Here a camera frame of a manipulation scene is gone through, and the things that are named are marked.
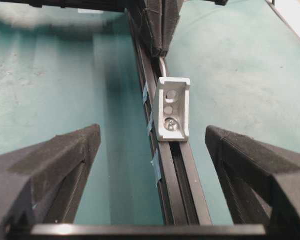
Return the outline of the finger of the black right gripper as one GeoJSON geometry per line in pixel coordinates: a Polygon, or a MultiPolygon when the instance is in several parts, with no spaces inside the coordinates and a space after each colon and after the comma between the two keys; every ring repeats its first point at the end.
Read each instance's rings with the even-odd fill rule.
{"type": "Polygon", "coordinates": [[[162,1],[141,0],[140,32],[142,40],[152,57],[158,57],[162,45],[162,1]]]}
{"type": "Polygon", "coordinates": [[[177,27],[180,11],[183,5],[182,0],[163,0],[162,1],[162,51],[161,55],[165,57],[173,39],[177,27]]]}

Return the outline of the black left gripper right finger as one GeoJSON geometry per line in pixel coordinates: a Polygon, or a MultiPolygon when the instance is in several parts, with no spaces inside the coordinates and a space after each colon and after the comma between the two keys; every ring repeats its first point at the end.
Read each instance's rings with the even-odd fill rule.
{"type": "Polygon", "coordinates": [[[300,153],[213,125],[205,144],[234,224],[300,240],[300,153]]]}

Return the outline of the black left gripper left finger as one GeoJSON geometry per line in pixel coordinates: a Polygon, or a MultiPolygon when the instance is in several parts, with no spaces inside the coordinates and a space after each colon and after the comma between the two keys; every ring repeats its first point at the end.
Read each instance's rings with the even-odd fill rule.
{"type": "Polygon", "coordinates": [[[98,124],[0,155],[0,240],[16,226],[71,224],[101,143],[98,124]]]}

